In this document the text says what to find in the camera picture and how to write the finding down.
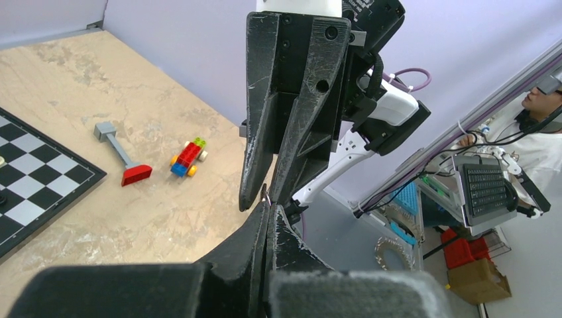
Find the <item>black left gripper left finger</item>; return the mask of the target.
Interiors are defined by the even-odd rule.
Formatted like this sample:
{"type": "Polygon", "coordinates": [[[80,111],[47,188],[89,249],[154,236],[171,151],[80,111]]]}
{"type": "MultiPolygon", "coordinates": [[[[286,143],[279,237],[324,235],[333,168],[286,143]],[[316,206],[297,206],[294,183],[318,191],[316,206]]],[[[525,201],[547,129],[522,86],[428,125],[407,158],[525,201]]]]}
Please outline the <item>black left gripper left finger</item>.
{"type": "Polygon", "coordinates": [[[58,266],[38,273],[10,317],[262,317],[270,204],[194,263],[58,266]]]}

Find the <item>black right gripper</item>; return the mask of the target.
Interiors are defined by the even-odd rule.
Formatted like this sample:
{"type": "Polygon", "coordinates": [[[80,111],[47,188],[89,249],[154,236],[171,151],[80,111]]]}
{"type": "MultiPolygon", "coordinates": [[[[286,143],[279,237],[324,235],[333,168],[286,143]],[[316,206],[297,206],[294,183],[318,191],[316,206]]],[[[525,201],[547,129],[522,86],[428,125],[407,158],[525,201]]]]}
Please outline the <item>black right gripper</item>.
{"type": "Polygon", "coordinates": [[[359,80],[381,48],[381,11],[248,14],[240,211],[253,205],[273,152],[279,154],[270,195],[282,206],[328,167],[341,122],[359,112],[359,80]]]}

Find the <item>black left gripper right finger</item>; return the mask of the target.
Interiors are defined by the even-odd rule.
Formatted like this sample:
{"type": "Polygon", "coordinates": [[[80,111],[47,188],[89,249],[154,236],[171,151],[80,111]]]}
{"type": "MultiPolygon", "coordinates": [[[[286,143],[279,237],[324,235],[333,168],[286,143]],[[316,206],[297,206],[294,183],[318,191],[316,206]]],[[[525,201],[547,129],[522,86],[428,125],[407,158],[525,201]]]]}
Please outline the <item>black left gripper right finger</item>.
{"type": "Polygon", "coordinates": [[[338,272],[320,260],[273,207],[276,231],[268,317],[452,317],[445,291],[420,271],[338,272]]]}

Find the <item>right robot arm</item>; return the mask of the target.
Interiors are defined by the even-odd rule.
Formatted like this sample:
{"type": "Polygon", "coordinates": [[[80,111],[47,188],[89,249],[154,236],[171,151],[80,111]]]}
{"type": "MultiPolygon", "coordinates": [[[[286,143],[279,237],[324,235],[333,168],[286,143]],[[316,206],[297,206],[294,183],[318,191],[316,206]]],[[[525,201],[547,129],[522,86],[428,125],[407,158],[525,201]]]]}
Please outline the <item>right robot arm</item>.
{"type": "Polygon", "coordinates": [[[398,148],[429,109],[384,73],[399,1],[257,1],[247,15],[246,138],[239,209],[269,170],[290,220],[355,164],[398,148]]]}

